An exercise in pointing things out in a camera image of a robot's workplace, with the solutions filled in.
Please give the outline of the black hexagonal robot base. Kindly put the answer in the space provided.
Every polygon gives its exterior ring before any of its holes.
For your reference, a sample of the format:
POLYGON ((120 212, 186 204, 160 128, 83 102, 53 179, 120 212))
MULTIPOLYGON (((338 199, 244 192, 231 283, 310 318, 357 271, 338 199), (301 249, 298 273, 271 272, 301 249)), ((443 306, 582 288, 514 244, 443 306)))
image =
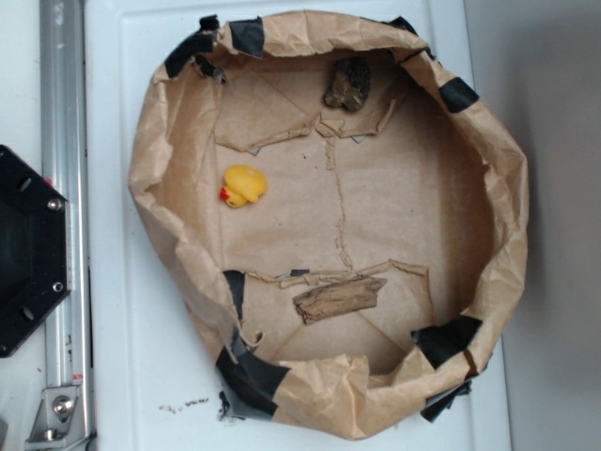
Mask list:
POLYGON ((70 293, 69 201, 1 147, 1 356, 8 358, 70 293))

